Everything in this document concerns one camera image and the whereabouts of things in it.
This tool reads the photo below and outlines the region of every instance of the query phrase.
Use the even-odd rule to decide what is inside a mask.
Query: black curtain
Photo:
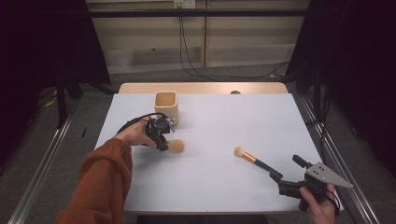
[[[61,78],[69,90],[79,82],[110,83],[84,0],[0,2],[0,164],[18,144],[35,112],[38,93]]]
[[[396,176],[396,2],[312,0],[330,16],[307,17],[287,76],[307,92],[319,72],[375,156]]]

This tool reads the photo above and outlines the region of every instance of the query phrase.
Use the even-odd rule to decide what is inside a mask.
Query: brush bristles
[[[244,149],[242,149],[241,147],[236,147],[233,153],[235,154],[235,156],[241,157],[244,154],[244,152],[245,152]]]
[[[184,150],[184,143],[180,139],[175,139],[173,141],[169,141],[167,143],[168,145],[168,150],[172,153],[182,153]]]

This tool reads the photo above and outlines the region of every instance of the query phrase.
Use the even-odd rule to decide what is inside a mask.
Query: human arm
[[[334,193],[334,185],[328,185],[328,190]],[[330,192],[327,192],[327,196],[334,200],[334,195]],[[300,193],[309,204],[310,224],[335,223],[335,207],[329,200],[323,199],[317,202],[312,193],[306,188],[300,188]]]
[[[57,223],[121,223],[132,181],[131,146],[156,148],[145,134],[146,123],[140,120],[131,125],[83,160],[78,187],[67,208],[58,214]]]

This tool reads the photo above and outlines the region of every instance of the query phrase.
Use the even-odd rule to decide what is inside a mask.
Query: white table
[[[171,154],[134,147],[133,182],[125,211],[254,214],[298,210],[299,200],[279,195],[268,172],[233,154],[236,147],[243,147],[285,180],[304,178],[304,169],[291,160],[292,155],[313,163],[320,158],[290,94],[185,94],[170,84],[162,85],[178,92],[180,115],[177,131],[165,137],[182,139],[185,151]],[[115,95],[97,146],[127,120],[153,112],[153,102],[154,93]]]

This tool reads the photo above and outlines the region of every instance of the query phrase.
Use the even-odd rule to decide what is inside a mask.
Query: human hand
[[[157,148],[157,144],[149,138],[145,133],[146,125],[151,119],[150,116],[142,118],[138,122],[132,124],[120,133],[117,133],[114,138],[118,138],[122,141],[127,142],[131,146],[138,146],[146,144],[149,147]]]
[[[328,185],[327,189],[334,193],[334,185]],[[334,195],[326,192],[327,196],[334,200]],[[309,204],[309,223],[311,224],[334,224],[335,223],[335,207],[334,205],[323,198],[317,202],[314,195],[306,189],[300,188],[300,193],[306,202]]]

